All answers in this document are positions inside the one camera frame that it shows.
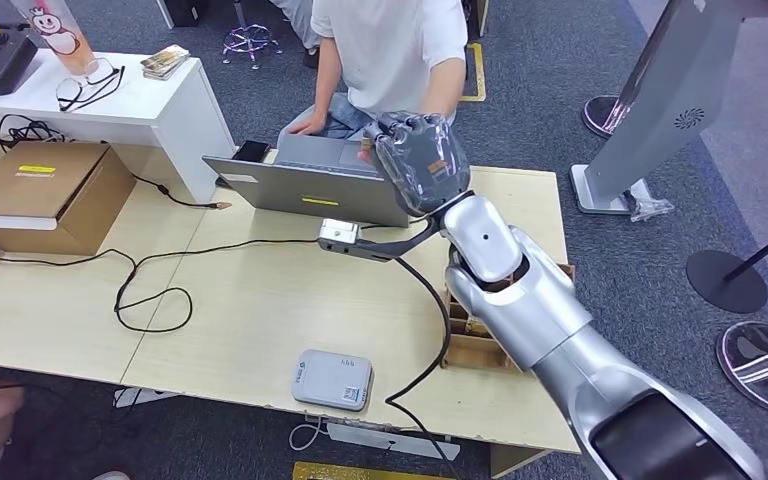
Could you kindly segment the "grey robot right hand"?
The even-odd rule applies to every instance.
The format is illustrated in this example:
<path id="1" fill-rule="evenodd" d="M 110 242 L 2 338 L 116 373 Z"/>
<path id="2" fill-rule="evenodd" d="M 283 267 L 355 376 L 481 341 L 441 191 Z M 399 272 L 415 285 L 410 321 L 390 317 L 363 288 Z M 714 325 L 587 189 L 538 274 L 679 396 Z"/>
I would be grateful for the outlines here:
<path id="1" fill-rule="evenodd" d="M 440 114 L 383 113 L 364 126 L 362 144 L 412 217 L 431 214 L 469 189 L 469 161 Z"/>

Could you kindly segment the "person's right hand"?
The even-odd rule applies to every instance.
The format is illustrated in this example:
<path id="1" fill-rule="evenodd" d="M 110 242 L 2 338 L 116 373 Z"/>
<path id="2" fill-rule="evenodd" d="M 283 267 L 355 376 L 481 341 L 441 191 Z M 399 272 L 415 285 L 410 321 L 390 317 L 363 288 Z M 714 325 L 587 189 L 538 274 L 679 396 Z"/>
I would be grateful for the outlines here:
<path id="1" fill-rule="evenodd" d="M 325 129 L 326 122 L 326 113 L 314 112 L 308 115 L 303 115 L 287 127 L 287 133 L 297 135 L 319 135 Z"/>

